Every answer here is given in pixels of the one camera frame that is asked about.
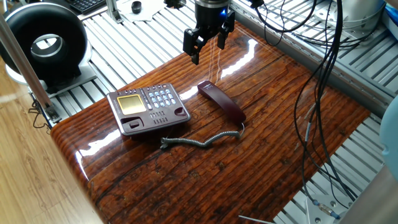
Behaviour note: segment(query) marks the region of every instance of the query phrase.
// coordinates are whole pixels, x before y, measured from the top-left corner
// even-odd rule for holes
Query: keyboard
[[[89,14],[101,6],[105,6],[105,0],[74,0],[70,1],[70,7],[82,13]]]

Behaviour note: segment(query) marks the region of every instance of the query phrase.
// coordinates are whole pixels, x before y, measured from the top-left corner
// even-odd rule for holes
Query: metal pole
[[[116,23],[123,22],[123,19],[120,16],[120,13],[119,13],[119,10],[118,10],[118,4],[116,3],[116,0],[106,0],[106,6],[108,7],[108,15]]]
[[[14,34],[12,33],[3,16],[0,16],[0,41],[7,50],[12,61],[17,66],[21,75],[25,78],[30,89],[36,96],[37,101],[43,107],[44,111],[50,116],[50,119],[53,122],[61,120],[61,117],[59,117],[57,112],[54,110],[49,96],[45,92],[43,86],[40,84],[35,71],[27,60],[24,52],[18,44],[17,39],[14,37]]]
[[[398,182],[387,166],[375,176],[338,224],[398,223]]]

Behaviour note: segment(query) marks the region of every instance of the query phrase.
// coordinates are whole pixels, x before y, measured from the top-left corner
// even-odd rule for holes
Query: wood grain
[[[215,45],[212,40],[203,48],[199,66],[180,55],[123,90],[172,83],[192,116],[172,136],[203,141],[238,129],[213,102],[197,95],[196,85],[211,80],[245,112],[241,139],[223,138],[209,149],[178,145],[162,151],[157,138],[133,141],[122,136],[106,100],[54,127],[54,141],[104,221],[244,222],[238,215],[272,220],[302,187],[302,148],[294,131],[293,108],[311,73],[239,23],[225,50]],[[298,104],[301,133],[307,128],[314,86],[315,80]],[[330,87],[322,114],[329,152],[369,116]],[[319,140],[314,143],[322,152]],[[306,178],[315,171],[308,162]]]
[[[32,98],[26,86],[6,75],[2,59],[0,77],[1,223],[35,223],[38,217],[45,218],[41,224],[102,223],[46,130],[32,127],[35,114],[27,113]],[[39,116],[37,124],[43,122]]]

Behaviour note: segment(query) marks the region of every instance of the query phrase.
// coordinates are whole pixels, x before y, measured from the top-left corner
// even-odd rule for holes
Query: metal frame
[[[43,86],[37,78],[35,71],[27,60],[24,52],[18,44],[17,39],[14,37],[14,34],[10,30],[10,27],[7,25],[7,22],[3,16],[0,16],[0,40],[12,58],[12,61],[17,66],[20,73],[24,76],[32,91],[35,93],[37,101],[44,108],[46,114],[50,117],[52,122],[56,123],[60,121],[61,117],[55,110],[49,96],[45,92]]]

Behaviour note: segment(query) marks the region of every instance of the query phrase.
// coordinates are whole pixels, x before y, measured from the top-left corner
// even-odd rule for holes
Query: maroon handset
[[[204,97],[212,99],[214,102],[220,106],[226,115],[232,120],[237,126],[241,126],[244,120],[246,120],[246,115],[240,109],[232,99],[220,90],[216,85],[210,81],[204,81],[198,85],[198,91]]]

